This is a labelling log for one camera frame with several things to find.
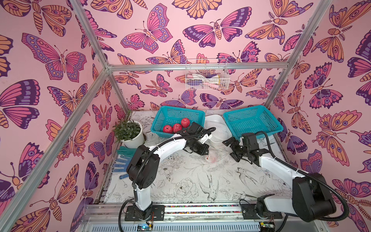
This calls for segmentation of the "red apple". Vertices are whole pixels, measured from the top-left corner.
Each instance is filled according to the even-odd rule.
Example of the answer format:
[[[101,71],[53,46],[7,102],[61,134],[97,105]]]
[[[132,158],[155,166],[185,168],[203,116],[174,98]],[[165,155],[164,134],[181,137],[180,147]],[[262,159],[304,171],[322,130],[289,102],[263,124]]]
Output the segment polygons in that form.
[[[183,129],[183,126],[179,123],[173,125],[173,133],[178,133]]]
[[[170,125],[165,125],[165,126],[163,127],[163,132],[164,132],[164,133],[173,133],[173,127],[170,126]]]

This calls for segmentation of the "netted apple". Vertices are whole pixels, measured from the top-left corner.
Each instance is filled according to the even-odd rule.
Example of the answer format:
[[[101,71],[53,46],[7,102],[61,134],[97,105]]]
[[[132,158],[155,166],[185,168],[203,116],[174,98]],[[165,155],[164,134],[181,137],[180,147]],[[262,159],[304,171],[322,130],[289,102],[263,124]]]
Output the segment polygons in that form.
[[[216,150],[209,151],[208,155],[206,156],[206,160],[209,163],[218,163],[222,160],[222,153]]]
[[[183,128],[188,128],[190,126],[190,120],[188,118],[183,118],[181,120],[181,125]]]

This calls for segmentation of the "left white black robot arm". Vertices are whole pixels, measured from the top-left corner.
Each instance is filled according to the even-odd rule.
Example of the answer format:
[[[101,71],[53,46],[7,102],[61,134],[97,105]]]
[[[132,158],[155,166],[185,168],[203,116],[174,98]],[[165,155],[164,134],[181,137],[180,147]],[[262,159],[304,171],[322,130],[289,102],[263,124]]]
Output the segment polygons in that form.
[[[186,148],[200,156],[208,155],[209,145],[206,141],[212,138],[212,132],[215,130],[215,127],[205,129],[193,122],[188,128],[182,129],[157,145],[139,146],[126,169],[132,181],[134,199],[123,203],[118,215],[118,224],[121,225],[125,214],[124,209],[128,204],[132,205],[135,218],[142,221],[149,220],[152,217],[153,208],[151,185],[156,178],[160,163],[170,155]]]

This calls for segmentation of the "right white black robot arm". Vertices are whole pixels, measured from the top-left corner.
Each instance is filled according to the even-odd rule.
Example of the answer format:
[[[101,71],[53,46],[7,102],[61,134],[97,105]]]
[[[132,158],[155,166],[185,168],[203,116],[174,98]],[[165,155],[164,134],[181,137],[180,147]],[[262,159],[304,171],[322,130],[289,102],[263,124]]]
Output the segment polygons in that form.
[[[346,200],[319,174],[307,173],[274,155],[270,144],[260,148],[257,137],[267,133],[245,133],[241,140],[231,137],[223,144],[230,147],[236,161],[246,160],[250,164],[276,175],[291,188],[290,197],[264,195],[257,198],[255,211],[261,218],[268,213],[280,212],[299,217],[305,222],[314,220],[341,221],[348,217],[350,210]]]

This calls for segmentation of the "white plastic tray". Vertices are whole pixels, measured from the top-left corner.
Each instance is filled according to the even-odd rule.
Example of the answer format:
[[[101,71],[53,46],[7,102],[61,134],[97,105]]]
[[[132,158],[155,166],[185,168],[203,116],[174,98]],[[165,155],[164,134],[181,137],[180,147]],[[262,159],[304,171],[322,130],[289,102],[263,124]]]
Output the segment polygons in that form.
[[[206,129],[215,127],[215,131],[212,132],[211,142],[214,144],[220,144],[223,141],[230,139],[232,133],[229,130],[226,122],[220,115],[209,115],[205,117],[204,127]]]

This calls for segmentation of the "right teal plastic basket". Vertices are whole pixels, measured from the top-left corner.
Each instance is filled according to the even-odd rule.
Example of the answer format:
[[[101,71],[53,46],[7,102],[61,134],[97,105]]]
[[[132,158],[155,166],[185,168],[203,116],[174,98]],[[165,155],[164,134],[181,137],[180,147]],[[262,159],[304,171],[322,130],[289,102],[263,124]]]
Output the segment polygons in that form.
[[[244,133],[264,131],[268,136],[283,131],[278,119],[264,106],[252,106],[223,114],[232,136],[239,140]]]

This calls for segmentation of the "teal plastic basket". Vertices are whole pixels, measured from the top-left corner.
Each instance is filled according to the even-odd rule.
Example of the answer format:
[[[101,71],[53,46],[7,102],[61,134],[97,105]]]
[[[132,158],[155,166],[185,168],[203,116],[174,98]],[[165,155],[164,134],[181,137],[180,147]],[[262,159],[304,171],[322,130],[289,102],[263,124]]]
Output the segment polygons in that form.
[[[278,119],[264,106],[252,106],[223,114],[232,136],[239,140],[244,133],[264,131],[268,136],[283,131]]]
[[[164,126],[181,123],[183,118],[188,118],[190,123],[196,122],[201,126],[204,126],[205,113],[200,110],[172,107],[172,106],[162,106],[152,123],[151,132],[155,133],[162,138],[171,138],[172,133],[165,133],[163,131]]]

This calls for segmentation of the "left teal plastic basket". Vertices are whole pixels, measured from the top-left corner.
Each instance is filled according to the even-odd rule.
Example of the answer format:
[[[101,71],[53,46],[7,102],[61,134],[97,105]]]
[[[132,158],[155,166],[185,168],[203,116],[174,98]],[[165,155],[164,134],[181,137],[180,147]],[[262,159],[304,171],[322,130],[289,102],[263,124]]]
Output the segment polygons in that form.
[[[190,123],[196,122],[201,126],[204,126],[205,113],[200,110],[172,107],[172,106],[162,106],[152,123],[151,132],[155,133],[162,138],[171,138],[172,133],[165,133],[163,131],[164,126],[181,123],[183,118],[188,118]]]

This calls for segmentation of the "potted green plant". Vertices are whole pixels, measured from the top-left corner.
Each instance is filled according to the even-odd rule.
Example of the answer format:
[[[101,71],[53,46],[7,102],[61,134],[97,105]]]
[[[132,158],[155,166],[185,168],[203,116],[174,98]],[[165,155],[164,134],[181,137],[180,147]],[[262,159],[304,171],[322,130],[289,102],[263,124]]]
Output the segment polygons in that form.
[[[145,144],[145,135],[142,124],[130,119],[130,113],[126,114],[113,126],[116,143],[130,149],[137,149]]]

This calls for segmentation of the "blue dotted work glove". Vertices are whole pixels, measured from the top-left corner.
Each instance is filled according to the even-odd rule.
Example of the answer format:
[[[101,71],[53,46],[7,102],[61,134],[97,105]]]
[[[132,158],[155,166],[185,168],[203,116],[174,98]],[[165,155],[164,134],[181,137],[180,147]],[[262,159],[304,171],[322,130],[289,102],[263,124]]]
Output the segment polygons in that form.
[[[119,155],[112,165],[112,174],[118,175],[121,180],[128,178],[127,168],[131,159],[132,156]]]

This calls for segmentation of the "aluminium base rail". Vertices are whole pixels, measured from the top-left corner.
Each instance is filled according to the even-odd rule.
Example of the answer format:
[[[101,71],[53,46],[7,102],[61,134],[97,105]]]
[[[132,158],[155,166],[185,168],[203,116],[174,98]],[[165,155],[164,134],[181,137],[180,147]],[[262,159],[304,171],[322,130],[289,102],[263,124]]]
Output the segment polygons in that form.
[[[195,204],[155,204],[146,220],[134,217],[128,205],[119,218],[120,203],[90,205],[86,208],[79,232],[329,232],[325,222],[304,222],[284,213],[259,218],[255,203],[246,201]]]

